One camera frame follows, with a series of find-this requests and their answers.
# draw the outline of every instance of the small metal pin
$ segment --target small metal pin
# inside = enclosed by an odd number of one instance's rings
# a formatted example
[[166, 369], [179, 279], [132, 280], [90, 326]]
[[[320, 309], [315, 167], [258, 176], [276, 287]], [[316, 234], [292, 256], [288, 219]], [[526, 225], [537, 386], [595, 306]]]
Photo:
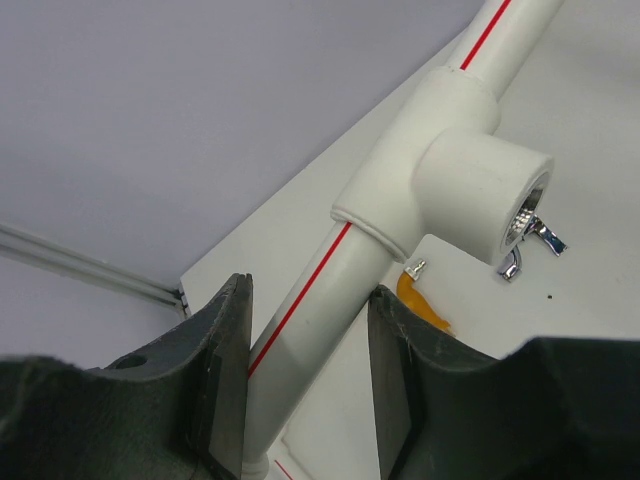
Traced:
[[528, 235], [529, 233], [535, 233], [539, 238], [542, 239], [544, 243], [546, 243], [551, 251], [554, 253], [556, 257], [562, 255], [569, 247], [558, 238], [558, 236], [551, 231], [549, 227], [547, 227], [540, 217], [534, 215], [531, 219], [531, 223], [525, 230], [524, 235]]
[[407, 273], [407, 275], [413, 278], [413, 281], [415, 282], [420, 278], [420, 271], [426, 266], [427, 262], [425, 260], [423, 260], [422, 258], [417, 258], [416, 261], [405, 268], [404, 271]]

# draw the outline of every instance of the white pvc pipe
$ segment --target white pvc pipe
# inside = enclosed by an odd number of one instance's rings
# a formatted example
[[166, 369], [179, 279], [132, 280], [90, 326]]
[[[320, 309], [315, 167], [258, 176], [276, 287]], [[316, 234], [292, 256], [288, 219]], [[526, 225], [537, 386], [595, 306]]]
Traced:
[[446, 62], [500, 99], [564, 0], [487, 0]]
[[[383, 278], [393, 255], [409, 256], [427, 233], [412, 178], [430, 144], [453, 127], [493, 132], [499, 117], [496, 99], [562, 3], [488, 0], [451, 55], [451, 68], [432, 72], [418, 87], [391, 133], [381, 137], [372, 158], [341, 194], [332, 210], [340, 221], [251, 351], [243, 480], [266, 476], [269, 446]], [[388, 213], [383, 220], [388, 221], [378, 223], [384, 228], [376, 224], [382, 207]], [[352, 210], [359, 214], [348, 216]]]
[[248, 474], [251, 464], [264, 461], [391, 263], [389, 251], [357, 227], [331, 229], [251, 350], [243, 479], [264, 478]]

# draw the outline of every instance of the white surface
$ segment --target white surface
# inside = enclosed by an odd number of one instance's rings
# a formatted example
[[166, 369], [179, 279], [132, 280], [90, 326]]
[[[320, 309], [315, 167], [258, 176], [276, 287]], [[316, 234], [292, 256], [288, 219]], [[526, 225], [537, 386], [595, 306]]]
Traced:
[[446, 66], [431, 70], [407, 98], [331, 217], [369, 233], [400, 262], [434, 234], [499, 264], [517, 240], [505, 244], [504, 232], [534, 186], [546, 187], [550, 158], [489, 136], [435, 140], [449, 129], [495, 132], [497, 100], [563, 1], [487, 1]]
[[[540, 213], [570, 250], [557, 259], [528, 240], [524, 272], [508, 285], [433, 237], [418, 247], [429, 268], [417, 287], [473, 347], [503, 356], [540, 334], [640, 337], [638, 22], [635, 2], [566, 2], [503, 98], [498, 136], [557, 159]], [[194, 308], [230, 273], [252, 272], [254, 328], [264, 328], [330, 228], [335, 195], [419, 76], [184, 275]], [[388, 279], [399, 272], [393, 267]], [[289, 423], [284, 442], [315, 480], [376, 478], [366, 345], [361, 317]]]
[[180, 322], [123, 293], [0, 257], [0, 355], [50, 355], [106, 367]]
[[[322, 273], [260, 357], [335, 242]], [[381, 243], [355, 225], [333, 226], [251, 350], [244, 461], [257, 462], [267, 453], [392, 261]]]
[[482, 0], [2, 0], [0, 223], [179, 276]]

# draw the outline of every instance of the white tee fitting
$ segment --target white tee fitting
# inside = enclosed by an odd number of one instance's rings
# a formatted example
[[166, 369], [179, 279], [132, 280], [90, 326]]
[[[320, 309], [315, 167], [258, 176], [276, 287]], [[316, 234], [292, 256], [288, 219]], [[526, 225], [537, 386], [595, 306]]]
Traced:
[[449, 129], [412, 178], [425, 229], [495, 265], [522, 239], [553, 159], [484, 133]]
[[497, 99], [562, 3], [486, 2], [447, 65], [427, 74], [378, 139], [331, 216], [372, 235], [399, 262], [434, 234], [499, 263], [535, 212], [553, 159], [491, 137]]

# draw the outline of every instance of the pipe fitting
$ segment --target pipe fitting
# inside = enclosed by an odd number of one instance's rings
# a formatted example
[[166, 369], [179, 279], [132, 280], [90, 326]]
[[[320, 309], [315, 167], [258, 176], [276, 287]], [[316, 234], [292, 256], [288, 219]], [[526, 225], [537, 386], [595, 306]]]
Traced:
[[425, 233], [496, 265], [522, 239], [552, 171], [549, 155], [484, 133], [447, 130], [412, 179]]
[[242, 462], [242, 480], [264, 480], [269, 474], [269, 458], [263, 454], [257, 461]]
[[535, 233], [547, 246], [551, 249], [556, 257], [559, 257], [567, 251], [569, 246], [558, 238], [552, 230], [547, 227], [537, 215], [531, 218], [531, 222], [524, 232], [524, 236], [529, 233]]
[[553, 171], [549, 155], [492, 137], [493, 93], [462, 70], [429, 73], [331, 215], [399, 262], [433, 234], [490, 265], [522, 239]]

